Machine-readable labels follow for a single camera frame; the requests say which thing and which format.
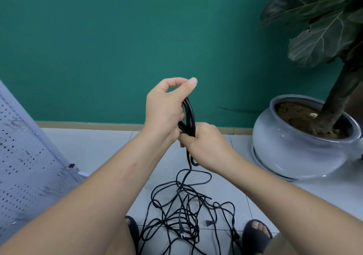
teal wall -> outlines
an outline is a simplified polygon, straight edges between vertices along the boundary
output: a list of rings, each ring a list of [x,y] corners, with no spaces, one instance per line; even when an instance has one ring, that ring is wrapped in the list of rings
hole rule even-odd
[[[0,79],[35,120],[142,124],[155,84],[194,76],[196,120],[252,127],[276,95],[325,99],[341,68],[289,63],[296,31],[260,28],[266,2],[0,0]]]

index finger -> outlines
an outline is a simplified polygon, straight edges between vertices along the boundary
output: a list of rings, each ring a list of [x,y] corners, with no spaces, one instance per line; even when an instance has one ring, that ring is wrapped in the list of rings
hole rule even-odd
[[[154,89],[158,91],[167,92],[170,87],[180,86],[187,82],[188,79],[182,77],[166,78],[157,84]]]

footwear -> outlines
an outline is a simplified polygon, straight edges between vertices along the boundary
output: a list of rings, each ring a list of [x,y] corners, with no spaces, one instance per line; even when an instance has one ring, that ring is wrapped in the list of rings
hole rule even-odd
[[[252,227],[252,223],[256,221],[267,228],[270,238],[262,231]],[[249,221],[242,233],[243,254],[252,255],[255,253],[263,253],[273,236],[268,227],[259,220],[253,219]]]
[[[130,220],[130,224],[128,226],[129,226],[131,237],[132,237],[133,242],[134,242],[136,254],[138,254],[138,251],[139,251],[139,239],[140,239],[139,228],[137,226],[136,221],[132,217],[125,216],[125,219]]]

perforated metal panel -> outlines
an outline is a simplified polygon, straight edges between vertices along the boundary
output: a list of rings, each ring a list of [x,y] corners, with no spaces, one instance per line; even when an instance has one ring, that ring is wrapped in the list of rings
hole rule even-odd
[[[0,245],[84,178],[0,81]]]

brown soil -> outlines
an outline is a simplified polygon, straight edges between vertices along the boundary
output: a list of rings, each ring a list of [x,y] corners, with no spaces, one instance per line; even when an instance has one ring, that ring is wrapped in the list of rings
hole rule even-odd
[[[275,109],[279,117],[281,117],[286,123],[308,134],[312,134],[310,130],[310,123],[316,115],[320,113],[319,110],[296,102],[279,103],[275,105]],[[333,128],[329,133],[318,134],[318,136],[329,139],[343,139],[347,138],[348,134],[347,132]]]

